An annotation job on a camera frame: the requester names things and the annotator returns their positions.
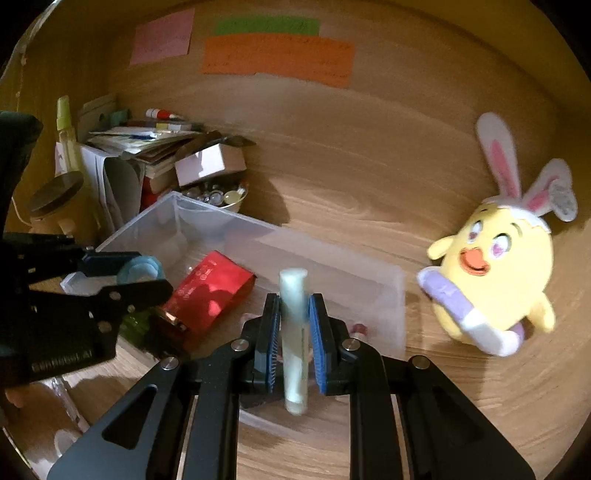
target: orange beak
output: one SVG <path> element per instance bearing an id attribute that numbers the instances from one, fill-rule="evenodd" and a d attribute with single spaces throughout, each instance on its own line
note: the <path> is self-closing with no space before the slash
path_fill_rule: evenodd
<path id="1" fill-rule="evenodd" d="M 460 251 L 460 266 L 464 272 L 477 277 L 486 275 L 491 269 L 490 263 L 484 260 L 480 247 L 462 248 L 462 251 Z"/>

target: pink sticky note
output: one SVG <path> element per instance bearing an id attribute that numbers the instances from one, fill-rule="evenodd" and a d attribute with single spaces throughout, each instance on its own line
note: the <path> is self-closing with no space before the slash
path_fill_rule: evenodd
<path id="1" fill-rule="evenodd" d="M 135 29 L 130 65 L 159 61 L 189 52 L 195 9 L 189 8 L 153 20 Z"/>

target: orange sticky note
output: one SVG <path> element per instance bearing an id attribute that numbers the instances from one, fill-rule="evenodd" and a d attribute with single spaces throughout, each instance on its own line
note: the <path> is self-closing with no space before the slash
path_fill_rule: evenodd
<path id="1" fill-rule="evenodd" d="M 331 38 L 287 33 L 209 37 L 202 73 L 271 73 L 344 88 L 353 70 L 355 46 Z"/>
<path id="2" fill-rule="evenodd" d="M 175 12 L 138 25 L 129 65 L 159 61 L 189 52 L 195 9 Z"/>

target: silver screw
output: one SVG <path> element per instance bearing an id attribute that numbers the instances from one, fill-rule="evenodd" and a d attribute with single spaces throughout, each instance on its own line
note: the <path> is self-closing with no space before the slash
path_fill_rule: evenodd
<path id="1" fill-rule="evenodd" d="M 343 345 L 343 348 L 348 352 L 354 352 L 356 350 L 359 350 L 361 342 L 356 338 L 347 338 L 346 340 L 343 340 L 343 343 L 341 345 Z"/>
<path id="2" fill-rule="evenodd" d="M 160 366 L 163 370 L 174 370 L 178 367 L 178 358 L 175 356 L 168 356 L 160 361 Z"/>
<path id="3" fill-rule="evenodd" d="M 245 340 L 244 338 L 237 338 L 232 342 L 230 346 L 232 347 L 232 350 L 234 350 L 235 352 L 243 352 L 248 348 L 248 345 L 248 340 Z"/>
<path id="4" fill-rule="evenodd" d="M 431 365 L 431 362 L 426 356 L 417 355 L 413 357 L 413 365 L 419 370 L 426 370 Z"/>
<path id="5" fill-rule="evenodd" d="M 96 326 L 99 328 L 101 333 L 109 333 L 111 331 L 111 324 L 104 320 L 101 320 L 96 324 Z"/>

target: plush toy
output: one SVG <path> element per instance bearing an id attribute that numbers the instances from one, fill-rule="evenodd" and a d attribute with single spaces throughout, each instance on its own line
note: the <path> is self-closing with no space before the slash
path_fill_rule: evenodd
<path id="1" fill-rule="evenodd" d="M 554 210 L 571 221 L 577 203 L 564 160 L 551 160 L 522 197 L 515 147 L 503 120 L 485 113 L 476 132 L 500 194 L 484 200 L 457 235 L 429 247 L 428 257 L 443 262 L 424 268 L 417 279 L 453 339 L 507 356 L 524 340 L 523 318 L 544 332 L 554 329 L 554 310 L 544 294 L 552 238 L 540 216 Z"/>

